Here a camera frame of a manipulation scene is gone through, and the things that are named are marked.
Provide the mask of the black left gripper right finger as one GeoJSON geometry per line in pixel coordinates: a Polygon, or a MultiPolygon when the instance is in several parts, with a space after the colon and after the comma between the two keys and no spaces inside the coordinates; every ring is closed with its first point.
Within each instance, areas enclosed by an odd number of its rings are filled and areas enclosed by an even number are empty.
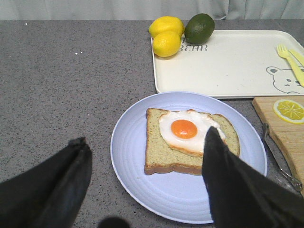
{"type": "Polygon", "coordinates": [[[202,177],[217,228],[304,226],[304,199],[235,156],[214,127],[205,138],[202,177]]]}

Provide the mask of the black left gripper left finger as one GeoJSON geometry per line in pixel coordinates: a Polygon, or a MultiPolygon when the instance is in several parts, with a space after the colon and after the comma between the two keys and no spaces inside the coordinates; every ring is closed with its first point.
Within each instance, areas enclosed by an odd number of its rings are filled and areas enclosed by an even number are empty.
{"type": "Polygon", "coordinates": [[[36,167],[0,184],[2,228],[70,228],[92,175],[92,151],[84,137],[36,167]]]}

